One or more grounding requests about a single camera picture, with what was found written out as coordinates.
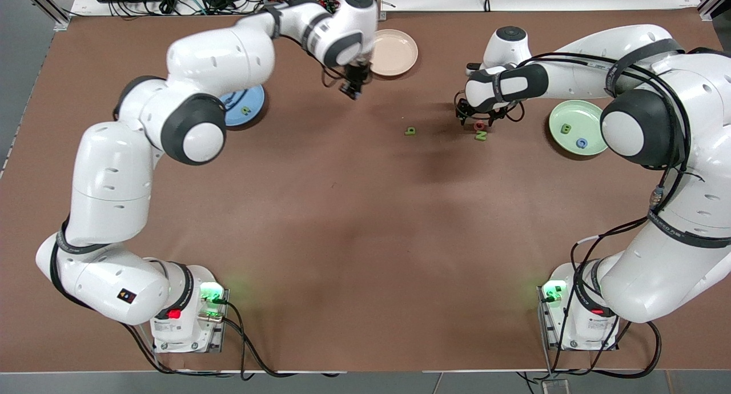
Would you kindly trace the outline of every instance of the plate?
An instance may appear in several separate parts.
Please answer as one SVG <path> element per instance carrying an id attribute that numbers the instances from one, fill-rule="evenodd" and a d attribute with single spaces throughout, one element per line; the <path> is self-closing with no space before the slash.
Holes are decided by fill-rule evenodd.
<path id="1" fill-rule="evenodd" d="M 568 100 L 551 111 L 551 136 L 566 151 L 596 155 L 607 149 L 601 137 L 601 108 L 584 100 Z"/>
<path id="2" fill-rule="evenodd" d="M 397 76 L 413 67 L 419 56 L 416 41 L 399 30 L 378 30 L 371 58 L 371 71 L 381 76 Z"/>
<path id="3" fill-rule="evenodd" d="M 264 107 L 264 87 L 261 85 L 222 95 L 226 107 L 226 126 L 242 126 L 254 120 Z"/>

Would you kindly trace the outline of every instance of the gray floor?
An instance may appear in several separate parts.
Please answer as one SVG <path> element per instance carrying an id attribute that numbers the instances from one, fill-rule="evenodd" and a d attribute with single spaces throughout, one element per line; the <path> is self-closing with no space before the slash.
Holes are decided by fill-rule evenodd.
<path id="1" fill-rule="evenodd" d="M 724 50 L 731 50 L 731 18 L 714 22 Z M 0 0 L 0 154 L 10 148 L 38 71 L 53 37 L 53 24 L 28 0 Z M 429 373 L 348 373 L 335 379 L 296 376 L 272 379 L 256 376 L 248 383 L 237 379 L 201 379 L 149 373 L 42 373 L 2 374 L 3 394 L 81 394 L 135 392 L 177 394 L 185 392 L 240 392 L 252 394 L 430 394 L 438 375 Z M 692 394 L 729 392 L 731 372 L 656 371 L 644 379 L 617 380 L 600 375 L 569 378 L 574 393 Z M 540 387 L 533 387 L 541 392 Z M 499 392 L 527 394 L 525 382 L 514 373 L 449 373 L 439 384 L 439 394 Z"/>

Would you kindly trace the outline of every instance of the beige plate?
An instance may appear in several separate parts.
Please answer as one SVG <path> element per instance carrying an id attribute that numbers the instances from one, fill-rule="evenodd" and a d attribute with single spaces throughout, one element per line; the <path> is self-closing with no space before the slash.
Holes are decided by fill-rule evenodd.
<path id="1" fill-rule="evenodd" d="M 399 30 L 378 30 L 376 32 L 371 71 L 382 76 L 404 74 L 413 67 L 419 55 L 416 41 Z"/>

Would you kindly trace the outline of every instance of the brown table surface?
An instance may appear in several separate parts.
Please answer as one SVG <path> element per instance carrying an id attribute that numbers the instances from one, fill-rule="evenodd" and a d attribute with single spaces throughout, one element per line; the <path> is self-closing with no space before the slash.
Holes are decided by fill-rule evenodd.
<path id="1" fill-rule="evenodd" d="M 55 35 L 0 180 L 0 371 L 150 368 L 121 326 L 57 293 L 34 255 L 68 213 L 83 131 L 110 120 L 130 79 L 165 76 L 172 41 L 235 20 L 76 18 Z M 545 119 L 557 100 L 525 103 L 525 120 L 499 121 L 478 142 L 452 97 L 498 27 L 526 29 L 537 54 L 639 23 L 686 48 L 720 47 L 692 9 L 390 14 L 381 27 L 417 41 L 417 66 L 354 103 L 322 87 L 298 46 L 276 41 L 263 121 L 229 133 L 204 167 L 162 160 L 148 225 L 127 245 L 211 269 L 276 369 L 543 368 L 535 286 L 576 240 L 640 217 L 660 176 L 609 151 L 574 160 L 554 150 Z M 409 126 L 416 136 L 404 136 Z M 630 240 L 610 238 L 596 256 Z M 727 280 L 656 322 L 661 368 L 731 367 L 729 294 Z M 600 367 L 642 368 L 652 341 L 637 325 Z M 232 370 L 238 344 L 228 333 L 222 355 L 166 360 Z M 590 354 L 562 357 L 585 367 Z"/>

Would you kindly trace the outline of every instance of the white robotic arm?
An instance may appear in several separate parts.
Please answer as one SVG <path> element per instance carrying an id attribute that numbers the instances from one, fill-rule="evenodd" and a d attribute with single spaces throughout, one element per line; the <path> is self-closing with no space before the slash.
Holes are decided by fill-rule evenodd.
<path id="1" fill-rule="evenodd" d="M 266 82 L 274 69 L 272 40 L 280 35 L 324 66 L 347 66 L 342 91 L 357 98 L 376 25 L 373 0 L 344 0 L 334 15 L 302 0 L 175 41 L 167 79 L 133 80 L 115 121 L 83 134 L 70 215 L 40 246 L 39 269 L 66 297 L 104 316 L 131 325 L 151 321 L 159 351 L 206 351 L 212 323 L 221 320 L 211 301 L 223 290 L 212 273 L 141 259 L 122 245 L 147 223 L 159 158 L 201 165 L 220 154 L 226 128 L 218 97 Z"/>
<path id="2" fill-rule="evenodd" d="M 597 350 L 613 344 L 617 315 L 632 322 L 665 316 L 731 271 L 731 58 L 682 54 L 654 25 L 595 33 L 537 58 L 527 40 L 522 29 L 503 27 L 483 62 L 468 65 L 456 108 L 463 123 L 483 113 L 491 124 L 527 98 L 610 95 L 616 99 L 601 115 L 610 149 L 647 168 L 669 168 L 667 186 L 653 191 L 650 223 L 625 251 L 578 273 L 563 264 L 541 288 L 551 342 Z M 653 79 L 642 81 L 648 73 Z"/>

